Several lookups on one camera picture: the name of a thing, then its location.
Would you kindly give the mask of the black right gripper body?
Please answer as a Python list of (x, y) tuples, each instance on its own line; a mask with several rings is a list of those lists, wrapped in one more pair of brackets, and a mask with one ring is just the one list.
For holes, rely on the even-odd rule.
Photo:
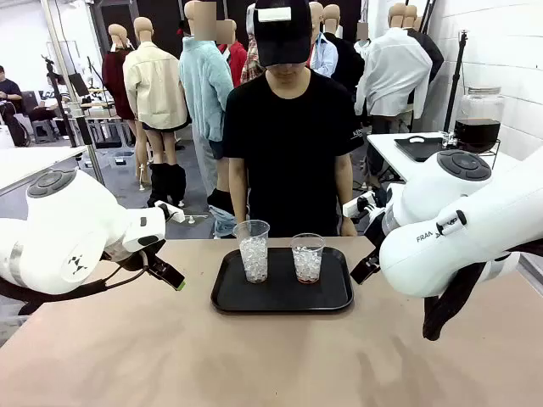
[(371, 216), (368, 227), (364, 231), (364, 236), (374, 246), (374, 250), (371, 252), (371, 255), (378, 255), (379, 249), (381, 248), (383, 240), (386, 237), (386, 234), (383, 232), (382, 225), (384, 216), (384, 212), (382, 212), (380, 215)]

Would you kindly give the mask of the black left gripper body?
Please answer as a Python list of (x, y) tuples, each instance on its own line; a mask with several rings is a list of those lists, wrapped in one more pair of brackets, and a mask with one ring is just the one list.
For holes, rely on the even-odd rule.
[(150, 244), (138, 252), (131, 254), (120, 265), (128, 271), (141, 270), (145, 265), (153, 272), (164, 272), (167, 263), (158, 257), (158, 252), (165, 245), (165, 240)]

